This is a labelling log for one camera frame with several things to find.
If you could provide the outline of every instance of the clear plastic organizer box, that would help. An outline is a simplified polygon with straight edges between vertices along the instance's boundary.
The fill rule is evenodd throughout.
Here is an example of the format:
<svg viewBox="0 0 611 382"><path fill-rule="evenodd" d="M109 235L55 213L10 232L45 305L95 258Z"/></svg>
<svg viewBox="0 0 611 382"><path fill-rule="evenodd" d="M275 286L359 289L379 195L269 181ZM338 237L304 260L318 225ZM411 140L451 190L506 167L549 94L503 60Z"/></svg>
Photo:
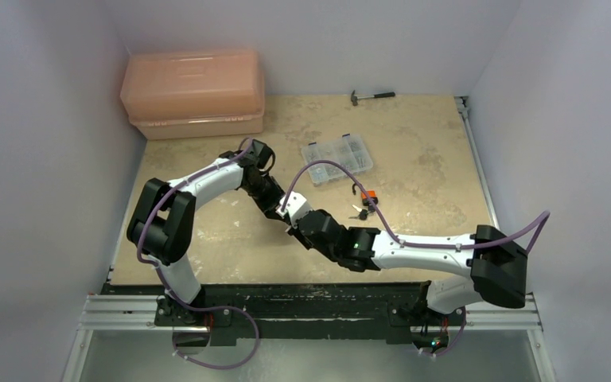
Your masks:
<svg viewBox="0 0 611 382"><path fill-rule="evenodd" d="M328 159L342 165L351 173L363 173L373 167L373 161L364 141L358 134L346 134L328 142L313 142L301 148L306 164ZM308 168L310 179L315 185L347 177L343 171L331 165L315 165Z"/></svg>

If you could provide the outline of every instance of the hammer head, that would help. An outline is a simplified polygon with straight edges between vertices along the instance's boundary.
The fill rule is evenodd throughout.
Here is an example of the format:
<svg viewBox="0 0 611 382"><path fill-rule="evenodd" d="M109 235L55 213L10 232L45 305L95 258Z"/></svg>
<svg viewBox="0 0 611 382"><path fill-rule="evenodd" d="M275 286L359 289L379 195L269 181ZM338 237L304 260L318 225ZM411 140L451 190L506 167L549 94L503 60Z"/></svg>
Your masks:
<svg viewBox="0 0 611 382"><path fill-rule="evenodd" d="M352 102L353 106L357 106L357 96L355 95L355 91L352 91L352 94L350 95L350 102Z"/></svg>

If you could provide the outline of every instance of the gray floor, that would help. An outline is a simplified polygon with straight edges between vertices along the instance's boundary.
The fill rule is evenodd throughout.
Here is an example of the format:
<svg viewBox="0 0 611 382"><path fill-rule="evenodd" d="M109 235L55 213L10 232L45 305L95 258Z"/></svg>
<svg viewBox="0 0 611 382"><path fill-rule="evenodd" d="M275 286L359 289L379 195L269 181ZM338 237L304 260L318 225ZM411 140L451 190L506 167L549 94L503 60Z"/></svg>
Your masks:
<svg viewBox="0 0 611 382"><path fill-rule="evenodd" d="M208 370L172 357L170 333L95 332L82 381L538 381L524 331L469 331L449 354L431 361L412 345L384 341L262 340L256 356L231 371ZM240 360L249 340L205 349L197 358Z"/></svg>

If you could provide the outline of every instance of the hammer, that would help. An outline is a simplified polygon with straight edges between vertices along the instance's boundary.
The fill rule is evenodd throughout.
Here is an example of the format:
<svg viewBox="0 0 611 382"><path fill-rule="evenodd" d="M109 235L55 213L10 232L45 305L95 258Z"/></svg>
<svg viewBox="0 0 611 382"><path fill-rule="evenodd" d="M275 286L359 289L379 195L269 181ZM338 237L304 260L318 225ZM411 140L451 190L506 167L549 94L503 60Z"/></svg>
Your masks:
<svg viewBox="0 0 611 382"><path fill-rule="evenodd" d="M388 98L388 97L394 97L394 96L396 96L395 92L389 92L389 93L378 93L374 95L362 95L361 97L358 97L355 95L355 91L353 90L352 94L350 95L350 101L352 101L353 106L357 106L357 101L359 101L360 99Z"/></svg>

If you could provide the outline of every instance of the plastic storage container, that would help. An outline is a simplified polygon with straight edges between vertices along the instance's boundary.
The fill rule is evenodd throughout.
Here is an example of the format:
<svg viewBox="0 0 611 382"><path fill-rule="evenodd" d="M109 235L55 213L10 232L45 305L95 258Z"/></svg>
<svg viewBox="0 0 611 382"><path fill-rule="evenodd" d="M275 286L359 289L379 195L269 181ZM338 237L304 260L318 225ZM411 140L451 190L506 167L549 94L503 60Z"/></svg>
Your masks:
<svg viewBox="0 0 611 382"><path fill-rule="evenodd" d="M149 139L263 129L263 76L253 51L132 56L120 98Z"/></svg>
<svg viewBox="0 0 611 382"><path fill-rule="evenodd" d="M351 173L363 173L373 167L373 161L364 141L358 134L346 134L328 142L313 142L301 148L306 164L319 159L328 159L342 165ZM343 171L330 165L315 165L308 168L310 179L315 185L346 177Z"/></svg>

